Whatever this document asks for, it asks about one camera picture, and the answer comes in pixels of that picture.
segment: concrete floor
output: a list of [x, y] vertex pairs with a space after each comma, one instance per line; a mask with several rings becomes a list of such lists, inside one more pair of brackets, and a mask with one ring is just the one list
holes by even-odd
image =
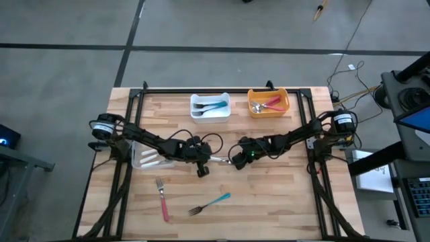
[[[346, 48], [370, 0], [332, 0], [312, 22], [315, 0], [146, 0], [134, 45], [264, 48]], [[0, 42], [24, 44], [125, 45], [138, 0], [3, 0]], [[429, 50], [430, 7], [422, 1], [373, 0], [350, 50]], [[22, 133], [19, 149], [56, 163], [36, 172], [30, 202], [20, 212], [14, 237], [30, 241], [69, 239], [81, 204], [93, 152], [88, 121], [104, 112], [123, 51], [0, 49], [0, 123]], [[275, 85], [325, 86], [337, 55], [132, 52], [122, 87]], [[418, 56], [344, 56], [339, 70], [365, 61], [369, 86], [380, 73], [403, 69]], [[355, 73], [333, 79], [341, 96], [361, 91]], [[370, 97], [354, 111], [361, 120], [376, 114]], [[378, 149], [399, 140], [392, 114], [359, 125], [363, 147]], [[358, 197], [366, 234], [414, 241], [410, 232], [385, 226], [394, 216], [387, 201]]]

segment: wooden tabletop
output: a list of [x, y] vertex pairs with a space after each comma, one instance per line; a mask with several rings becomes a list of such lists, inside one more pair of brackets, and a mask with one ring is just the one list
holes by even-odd
[[[311, 90], [316, 115], [333, 109], [326, 87], [311, 87]], [[130, 88], [114, 88], [107, 112], [124, 116], [129, 91]], [[283, 117], [254, 119], [249, 116], [247, 96], [232, 94], [232, 113], [228, 122], [223, 124], [194, 124], [189, 115], [190, 95], [145, 95], [140, 127], [163, 138], [183, 128], [200, 137], [216, 132], [224, 139], [224, 146], [217, 156], [225, 157], [229, 148], [242, 136], [258, 138], [285, 134], [301, 126], [296, 95], [290, 95], [290, 110]], [[304, 101], [309, 121], [306, 99]], [[187, 139], [189, 135], [180, 133], [176, 138]], [[213, 151], [220, 146], [215, 136], [209, 136], [206, 141]], [[239, 148], [233, 149], [232, 154], [239, 151]], [[108, 159], [109, 153], [98, 153], [95, 165]], [[344, 157], [340, 151], [333, 154]], [[92, 173], [78, 235], [85, 234], [108, 205], [114, 163], [106, 163]], [[209, 163], [210, 175], [203, 178], [197, 177], [195, 164], [180, 162], [171, 169], [134, 169], [122, 238], [320, 239], [314, 192], [310, 175], [306, 172], [307, 163], [304, 143], [299, 143], [279, 159], [262, 158], [240, 171], [227, 164]], [[327, 162], [327, 167], [335, 204], [354, 229], [363, 234], [347, 164], [332, 159]], [[163, 220], [156, 176], [162, 177], [165, 185], [169, 223]], [[227, 192], [231, 193], [231, 198], [207, 207], [196, 216], [187, 215], [189, 209], [205, 205]], [[112, 234], [115, 233], [118, 211], [119, 206], [114, 216]], [[330, 225], [326, 206], [325, 216]]]

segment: monitor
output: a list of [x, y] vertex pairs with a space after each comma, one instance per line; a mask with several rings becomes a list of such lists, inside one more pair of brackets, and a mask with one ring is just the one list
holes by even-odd
[[430, 103], [406, 112], [394, 122], [430, 134]]

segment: red-handled fork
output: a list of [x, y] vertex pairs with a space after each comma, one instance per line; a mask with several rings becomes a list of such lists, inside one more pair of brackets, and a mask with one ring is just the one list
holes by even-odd
[[167, 206], [166, 206], [166, 200], [164, 199], [164, 184], [161, 181], [161, 178], [156, 177], [155, 182], [157, 183], [157, 188], [160, 192], [160, 199], [161, 199], [161, 210], [163, 211], [163, 218], [166, 223], [169, 222], [169, 213], [167, 212]]
[[273, 107], [277, 103], [281, 102], [281, 95], [276, 95], [274, 98], [270, 99], [265, 104], [261, 104], [264, 108], [270, 108], [272, 110], [283, 112], [285, 111], [283, 108]]

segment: computer screen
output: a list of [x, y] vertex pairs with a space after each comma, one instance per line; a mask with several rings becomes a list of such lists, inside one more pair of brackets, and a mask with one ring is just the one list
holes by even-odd
[[430, 133], [430, 106], [399, 118], [397, 123]]

